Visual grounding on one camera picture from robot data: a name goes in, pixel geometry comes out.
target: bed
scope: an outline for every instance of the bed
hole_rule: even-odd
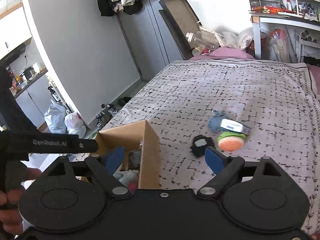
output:
[[[212,111],[252,128],[244,147],[232,156],[258,161],[271,156],[310,199],[303,226],[320,229],[320,102],[315,80],[304,63],[202,59],[179,61],[155,76],[104,127],[146,119],[160,138],[160,184],[165,189],[199,189],[214,174],[204,157],[190,152],[197,135],[213,138]]]

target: orange item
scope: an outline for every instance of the orange item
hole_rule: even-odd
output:
[[[19,75],[15,75],[14,77],[15,77],[17,82],[21,82],[22,81],[22,79],[21,79],[21,77]]]
[[[244,145],[244,140],[237,136],[228,136],[218,141],[218,146],[223,151],[233,152],[241,149]]]

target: green sponge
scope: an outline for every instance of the green sponge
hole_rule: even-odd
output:
[[[217,141],[225,138],[225,137],[229,137],[229,136],[236,136],[236,137],[240,137],[242,139],[245,139],[245,135],[243,133],[237,133],[237,132],[223,132],[217,139]]]

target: range hood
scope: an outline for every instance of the range hood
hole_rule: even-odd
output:
[[[25,43],[20,44],[18,47],[16,47],[14,50],[9,52],[7,55],[5,55],[0,60],[1,66],[9,66],[12,62],[14,62],[16,59],[20,57],[22,53],[26,51],[26,45]]]

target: human hand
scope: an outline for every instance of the human hand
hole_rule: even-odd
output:
[[[319,240],[320,239],[320,232],[315,233],[314,235],[311,236],[313,240]]]
[[[36,179],[41,175],[41,170],[28,168],[28,179]],[[10,190],[7,194],[0,191],[0,205],[7,202],[11,204],[18,204],[20,197],[25,192],[25,188],[21,186],[20,189]],[[3,223],[3,228],[10,234],[20,235],[23,232],[22,217],[18,209],[0,210],[0,220]]]

